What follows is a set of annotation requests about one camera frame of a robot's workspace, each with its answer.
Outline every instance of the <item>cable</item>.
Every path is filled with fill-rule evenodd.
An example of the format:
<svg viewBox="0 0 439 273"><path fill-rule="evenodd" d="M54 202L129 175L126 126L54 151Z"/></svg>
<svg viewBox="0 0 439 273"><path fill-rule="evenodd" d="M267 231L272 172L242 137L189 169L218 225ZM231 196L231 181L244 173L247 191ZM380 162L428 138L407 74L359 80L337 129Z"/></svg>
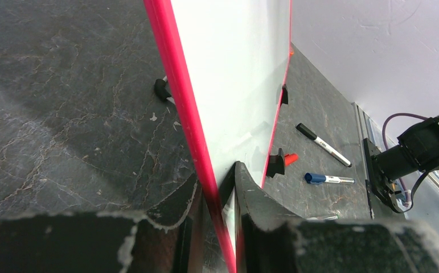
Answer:
<svg viewBox="0 0 439 273"><path fill-rule="evenodd" d="M423 116L421 116L421 115L416 115L416 114L411 114L411 113L397 113L397 114L393 114L393 115L391 115L390 117L388 117L386 120L385 120L385 122L384 122L384 125L382 126L382 140L383 140L383 142L384 142L384 145L385 145L385 150L388 150L389 149L389 147L388 147L388 145L387 145L387 137L385 136L385 130L386 130L386 128L387 128L387 124L388 124L388 122L392 119L392 118L395 118L395 117L411 117L411 118L418 118L418 119L422 119L423 121L424 120L426 120L427 119L427 117L423 117ZM415 183L415 185L414 185L414 187L417 185L417 182L419 182L419 185L420 185L420 183L422 183L422 180L420 180L420 177L419 177L419 180L417 180L416 181L416 183ZM400 182L400 185L402 186L402 188L403 188L403 190L404 191L406 191L406 186L405 186L405 183L404 183L404 181L402 180L402 178L399 178L399 182ZM412 192L411 192L411 194L409 194L409 193L407 193L407 191L406 191L406 194L405 194L405 204L411 204L410 205L410 207L409 207L409 209L407 209L405 212L407 212L407 211L409 211L412 207L413 207L413 195L414 195L414 190L412 189Z"/></svg>

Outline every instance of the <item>dark stone surface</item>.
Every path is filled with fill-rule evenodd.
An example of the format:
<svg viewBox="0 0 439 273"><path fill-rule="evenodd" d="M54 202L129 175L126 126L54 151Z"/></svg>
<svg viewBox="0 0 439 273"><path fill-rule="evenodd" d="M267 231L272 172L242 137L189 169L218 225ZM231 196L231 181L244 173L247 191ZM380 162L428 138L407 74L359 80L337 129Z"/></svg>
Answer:
<svg viewBox="0 0 439 273"><path fill-rule="evenodd" d="M337 214L339 218L370 218L360 146L353 106L295 48L287 82L289 104L281 107L272 151L299 159L285 175L266 178L264 189L283 206L301 217ZM295 126L304 123L320 138L352 162L347 168ZM305 173L352 177L354 185L310 185Z"/></svg>
<svg viewBox="0 0 439 273"><path fill-rule="evenodd" d="M148 209L193 174L142 1L0 0L0 218Z"/></svg>

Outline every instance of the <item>white backdrop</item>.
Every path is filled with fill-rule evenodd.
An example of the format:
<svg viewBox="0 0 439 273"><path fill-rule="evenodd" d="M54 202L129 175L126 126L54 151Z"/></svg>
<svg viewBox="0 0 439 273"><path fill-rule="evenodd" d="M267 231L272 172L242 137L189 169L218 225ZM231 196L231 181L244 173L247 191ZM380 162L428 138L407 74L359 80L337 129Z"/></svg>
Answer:
<svg viewBox="0 0 439 273"><path fill-rule="evenodd" d="M439 115L439 1L293 0L292 42L379 125ZM395 118L397 137L410 118Z"/></svg>

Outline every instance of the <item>blue marker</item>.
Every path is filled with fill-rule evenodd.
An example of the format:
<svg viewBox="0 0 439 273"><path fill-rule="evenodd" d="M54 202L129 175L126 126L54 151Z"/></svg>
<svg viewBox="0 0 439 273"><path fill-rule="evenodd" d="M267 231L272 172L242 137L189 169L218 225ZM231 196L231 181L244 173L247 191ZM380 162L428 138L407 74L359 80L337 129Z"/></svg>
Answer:
<svg viewBox="0 0 439 273"><path fill-rule="evenodd" d="M305 180L308 184L323 184L323 183L334 183L334 184L353 184L355 179L348 177L338 177L330 175L317 175L316 173L305 174Z"/></svg>

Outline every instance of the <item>purple cable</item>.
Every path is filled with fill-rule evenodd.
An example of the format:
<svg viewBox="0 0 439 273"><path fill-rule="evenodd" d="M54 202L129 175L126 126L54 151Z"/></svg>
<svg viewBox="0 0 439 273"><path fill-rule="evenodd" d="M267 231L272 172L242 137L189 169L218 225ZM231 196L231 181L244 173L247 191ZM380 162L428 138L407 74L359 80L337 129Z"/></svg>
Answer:
<svg viewBox="0 0 439 273"><path fill-rule="evenodd" d="M397 114L393 114L390 117L388 117L385 122L384 122L384 126L382 126L382 140L384 141L384 145L385 145L385 150L389 149L388 145L387 145L387 138L385 137L385 129L387 128L387 123L394 117L411 117L411 118L418 118L418 119L422 119L423 121L427 119L427 117L423 117L421 115L416 115L416 114L411 114L411 113L397 113ZM404 188L404 192L405 192L405 204L411 204L411 194L407 192L404 181L402 180L402 178L399 178L399 182L400 185L402 186L402 188Z"/></svg>

